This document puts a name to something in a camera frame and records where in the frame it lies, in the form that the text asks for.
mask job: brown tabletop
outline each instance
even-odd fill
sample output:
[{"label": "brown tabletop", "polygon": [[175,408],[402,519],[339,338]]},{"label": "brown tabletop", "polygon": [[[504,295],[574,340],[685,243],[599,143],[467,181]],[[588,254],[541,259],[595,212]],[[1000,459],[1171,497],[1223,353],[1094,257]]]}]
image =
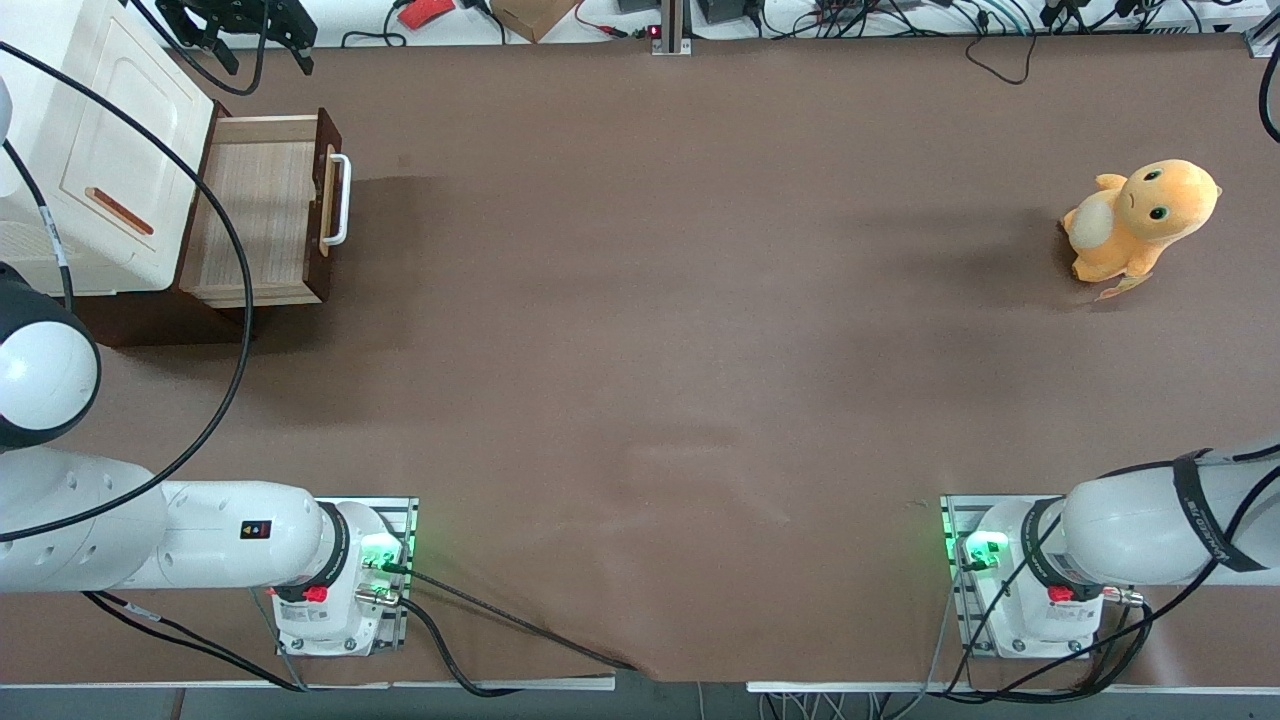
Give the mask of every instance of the brown tabletop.
[{"label": "brown tabletop", "polygon": [[[1280,425],[1262,63],[1239,36],[1053,38],[1010,87],[963,47],[320,51],[311,78],[273,56],[227,104],[329,110],[362,178],[351,236],[332,301],[264,324],[183,477],[416,495],[420,568],[660,680],[920,679],[940,495],[1066,492]],[[978,53],[1016,73],[1024,49]],[[1170,156],[1213,174],[1217,213],[1089,305],[1056,219]],[[233,352],[106,351],[60,445],[161,466]],[[136,597],[276,662],[244,591]],[[476,678],[603,670],[424,602]],[[1126,679],[1277,685],[1277,611],[1204,589]],[[8,683],[242,678],[70,594],[0,598],[0,648]],[[444,676],[417,626],[394,657],[301,665]]]}]

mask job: plush toy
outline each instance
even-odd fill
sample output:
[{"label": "plush toy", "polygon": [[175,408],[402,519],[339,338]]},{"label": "plush toy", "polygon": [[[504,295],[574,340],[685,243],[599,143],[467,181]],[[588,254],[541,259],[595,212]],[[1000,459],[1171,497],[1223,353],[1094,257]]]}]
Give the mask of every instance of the plush toy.
[{"label": "plush toy", "polygon": [[1151,277],[1160,254],[1213,214],[1222,188],[1187,160],[1165,160],[1134,174],[1097,177],[1098,192],[1062,218],[1078,258],[1071,272],[1084,282],[1124,275],[1098,300],[1115,297]]}]

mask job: red button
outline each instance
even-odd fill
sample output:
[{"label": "red button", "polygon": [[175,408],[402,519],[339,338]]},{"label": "red button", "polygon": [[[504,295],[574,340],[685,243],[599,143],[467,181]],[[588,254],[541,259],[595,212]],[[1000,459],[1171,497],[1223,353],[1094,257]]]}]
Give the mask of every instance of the red button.
[{"label": "red button", "polygon": [[1050,602],[1070,602],[1075,600],[1075,593],[1065,585],[1050,585],[1048,600]]}]

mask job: wooden drawer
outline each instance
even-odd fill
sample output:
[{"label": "wooden drawer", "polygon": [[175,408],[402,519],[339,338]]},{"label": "wooden drawer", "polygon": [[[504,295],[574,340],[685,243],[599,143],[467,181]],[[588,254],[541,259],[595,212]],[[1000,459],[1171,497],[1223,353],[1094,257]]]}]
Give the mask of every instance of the wooden drawer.
[{"label": "wooden drawer", "polygon": [[[205,182],[244,243],[253,305],[329,299],[332,245],[346,238],[351,164],[329,114],[219,118]],[[179,288],[211,307],[243,307],[239,264],[225,228],[201,196]]]}]

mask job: white cabinet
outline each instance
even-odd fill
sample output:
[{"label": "white cabinet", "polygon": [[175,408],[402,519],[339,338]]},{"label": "white cabinet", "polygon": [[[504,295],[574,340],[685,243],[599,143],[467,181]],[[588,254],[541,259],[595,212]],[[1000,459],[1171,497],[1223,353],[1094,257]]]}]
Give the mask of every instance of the white cabinet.
[{"label": "white cabinet", "polygon": [[[214,104],[118,0],[0,0],[0,38],[88,85],[200,168]],[[9,140],[61,231],[77,295],[175,283],[195,184],[145,138],[74,90],[0,54]],[[0,158],[0,260],[61,295],[31,195]]]}]

